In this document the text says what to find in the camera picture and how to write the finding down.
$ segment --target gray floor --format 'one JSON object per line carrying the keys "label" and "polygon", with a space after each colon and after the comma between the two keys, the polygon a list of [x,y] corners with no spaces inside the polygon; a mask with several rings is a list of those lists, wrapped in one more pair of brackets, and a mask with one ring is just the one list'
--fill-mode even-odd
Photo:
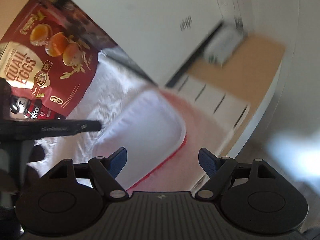
{"label": "gray floor", "polygon": [[320,197],[305,183],[294,181],[281,167],[273,160],[259,144],[248,141],[241,152],[236,157],[240,163],[251,163],[253,159],[261,158],[269,163],[276,171],[293,184],[306,198],[309,205],[309,212],[305,222],[301,227],[301,232],[308,228],[320,227]]}

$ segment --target black strip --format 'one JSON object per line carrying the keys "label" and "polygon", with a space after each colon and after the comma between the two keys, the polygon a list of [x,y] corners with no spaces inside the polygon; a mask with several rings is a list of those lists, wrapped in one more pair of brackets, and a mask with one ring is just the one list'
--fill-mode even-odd
{"label": "black strip", "polygon": [[220,22],[218,27],[216,27],[213,32],[208,36],[208,38],[199,46],[198,49],[190,56],[190,58],[181,66],[181,68],[175,73],[175,75],[166,83],[166,87],[173,88],[182,75],[191,67],[192,63],[197,57],[201,55],[204,47],[209,43],[212,37],[220,30],[223,22]]}
{"label": "black strip", "polygon": [[189,79],[189,76],[187,76],[186,80],[185,80],[185,81],[182,83],[182,85],[179,87],[178,92],[181,91],[181,89],[183,88],[183,86],[187,83],[188,79]]}
{"label": "black strip", "polygon": [[226,97],[226,94],[224,94],[223,98],[221,99],[220,103],[217,105],[217,107],[216,107],[216,109],[213,111],[213,113],[215,113],[215,112],[218,110],[219,106],[221,105],[221,103],[222,103],[222,101],[224,100],[225,97]]}
{"label": "black strip", "polygon": [[202,94],[202,92],[204,91],[205,87],[207,86],[207,84],[204,84],[204,87],[201,89],[200,93],[197,95],[195,102],[197,101],[197,99],[199,98],[199,96]]}
{"label": "black strip", "polygon": [[236,128],[237,124],[239,123],[240,119],[242,118],[244,112],[246,111],[248,106],[245,106],[245,108],[243,109],[241,115],[239,116],[238,120],[236,121],[236,124],[233,126],[233,128]]}

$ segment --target beige label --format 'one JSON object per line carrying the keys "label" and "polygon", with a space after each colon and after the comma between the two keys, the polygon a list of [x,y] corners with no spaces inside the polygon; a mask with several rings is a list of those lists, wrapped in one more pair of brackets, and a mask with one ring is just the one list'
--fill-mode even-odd
{"label": "beige label", "polygon": [[[41,59],[28,47],[17,42],[0,44],[0,77],[5,78],[11,86],[33,88],[35,76],[42,67]],[[41,88],[49,85],[47,75]]]}

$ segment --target white tray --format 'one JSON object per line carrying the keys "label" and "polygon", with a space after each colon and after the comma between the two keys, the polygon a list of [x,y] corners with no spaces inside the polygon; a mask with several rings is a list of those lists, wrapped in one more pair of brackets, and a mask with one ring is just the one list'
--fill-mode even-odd
{"label": "white tray", "polygon": [[108,157],[125,147],[128,160],[116,180],[128,189],[169,158],[182,145],[186,125],[155,90],[138,95],[97,140],[93,157]]}

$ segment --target metal screw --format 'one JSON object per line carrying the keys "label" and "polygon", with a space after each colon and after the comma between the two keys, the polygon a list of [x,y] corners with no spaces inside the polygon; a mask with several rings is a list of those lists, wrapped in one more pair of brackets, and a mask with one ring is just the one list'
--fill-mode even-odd
{"label": "metal screw", "polygon": [[110,192],[110,196],[112,198],[122,198],[125,196],[125,192],[123,190],[113,190]]}
{"label": "metal screw", "polygon": [[213,196],[213,192],[211,190],[201,190],[198,192],[198,196],[201,198],[211,198]]}

